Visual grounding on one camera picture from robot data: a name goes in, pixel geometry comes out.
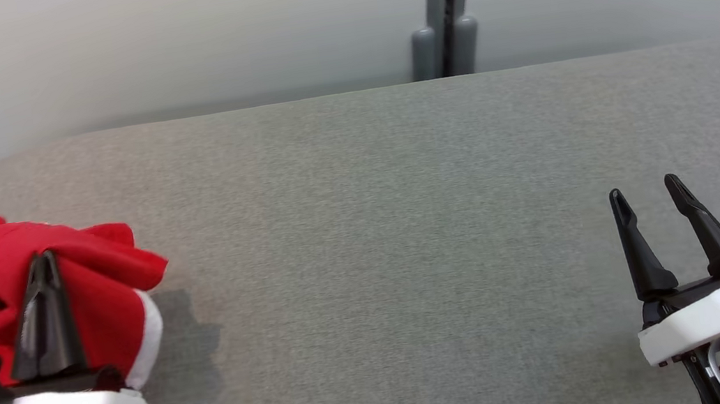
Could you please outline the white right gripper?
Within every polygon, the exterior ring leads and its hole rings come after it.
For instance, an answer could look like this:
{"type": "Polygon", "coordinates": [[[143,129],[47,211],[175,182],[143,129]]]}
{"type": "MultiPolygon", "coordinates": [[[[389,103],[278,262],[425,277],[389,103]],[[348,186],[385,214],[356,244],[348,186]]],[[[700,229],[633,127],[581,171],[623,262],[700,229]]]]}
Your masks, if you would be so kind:
{"type": "MultiPolygon", "coordinates": [[[[709,260],[708,274],[720,277],[720,222],[676,176],[666,174],[665,188],[687,217],[709,260]]],[[[638,230],[637,215],[618,188],[609,192],[615,227],[623,246],[635,295],[643,304],[638,345],[651,366],[720,339],[720,280],[706,278],[681,290],[638,230]]]]}

